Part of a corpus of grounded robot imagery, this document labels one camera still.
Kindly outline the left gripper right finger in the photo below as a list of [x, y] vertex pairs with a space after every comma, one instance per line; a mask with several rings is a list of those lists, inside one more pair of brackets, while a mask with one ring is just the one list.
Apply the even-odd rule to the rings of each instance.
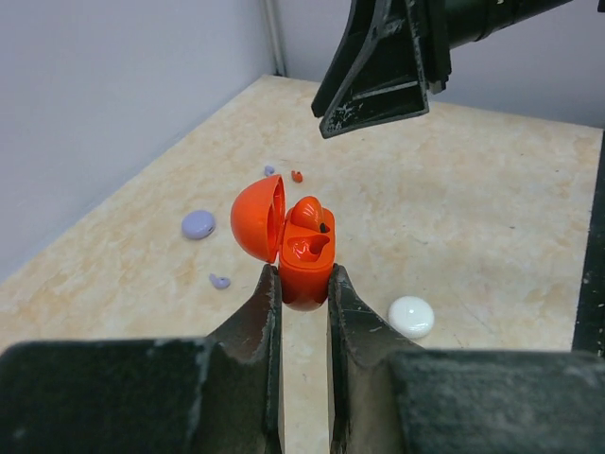
[[604, 361], [588, 353], [424, 349], [328, 286], [334, 453], [600, 453]]

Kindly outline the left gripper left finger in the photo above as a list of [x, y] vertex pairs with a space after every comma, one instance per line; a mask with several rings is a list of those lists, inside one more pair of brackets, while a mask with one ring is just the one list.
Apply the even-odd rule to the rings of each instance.
[[280, 453], [282, 289], [264, 266], [205, 337], [45, 340], [1, 357], [5, 453]]

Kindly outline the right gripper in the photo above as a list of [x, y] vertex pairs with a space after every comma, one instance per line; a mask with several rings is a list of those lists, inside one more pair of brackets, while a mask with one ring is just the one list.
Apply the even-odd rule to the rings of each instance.
[[450, 49], [477, 36], [476, 1], [353, 1], [313, 99], [328, 139], [428, 112], [445, 90]]

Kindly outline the white earbud charging case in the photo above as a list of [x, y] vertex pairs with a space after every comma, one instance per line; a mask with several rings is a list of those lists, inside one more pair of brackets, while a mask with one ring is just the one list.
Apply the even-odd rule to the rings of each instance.
[[395, 300], [388, 311], [390, 326], [408, 339], [425, 337], [434, 327], [433, 308], [425, 300], [415, 296], [404, 296]]

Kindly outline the orange earbud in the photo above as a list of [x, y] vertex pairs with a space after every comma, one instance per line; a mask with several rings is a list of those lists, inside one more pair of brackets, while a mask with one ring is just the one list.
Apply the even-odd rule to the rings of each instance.
[[291, 209], [292, 225], [325, 234], [329, 231], [325, 221], [323, 207], [314, 196], [301, 198]]
[[300, 171], [292, 170], [291, 178], [295, 183], [301, 183], [303, 181], [303, 175]]

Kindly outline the purple earbud charging case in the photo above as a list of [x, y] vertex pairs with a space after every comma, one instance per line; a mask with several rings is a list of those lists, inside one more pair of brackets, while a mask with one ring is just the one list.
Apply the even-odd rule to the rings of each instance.
[[216, 228], [215, 216], [206, 210], [197, 210], [187, 214], [181, 221], [184, 237], [200, 240], [209, 236]]

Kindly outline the orange earbud charging case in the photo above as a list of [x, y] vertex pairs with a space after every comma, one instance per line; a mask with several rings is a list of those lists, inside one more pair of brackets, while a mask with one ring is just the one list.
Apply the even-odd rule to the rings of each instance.
[[293, 207], [286, 207], [282, 176], [271, 175], [252, 183], [235, 198], [231, 229], [247, 254], [277, 266], [282, 302], [291, 309], [312, 311], [328, 297], [336, 259], [336, 219], [322, 205], [329, 231], [314, 232], [291, 224]]

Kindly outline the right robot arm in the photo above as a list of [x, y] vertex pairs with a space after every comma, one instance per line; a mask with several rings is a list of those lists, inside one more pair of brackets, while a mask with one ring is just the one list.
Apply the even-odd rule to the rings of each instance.
[[429, 111], [450, 51], [560, 6], [558, 1], [355, 0], [311, 108], [323, 138]]

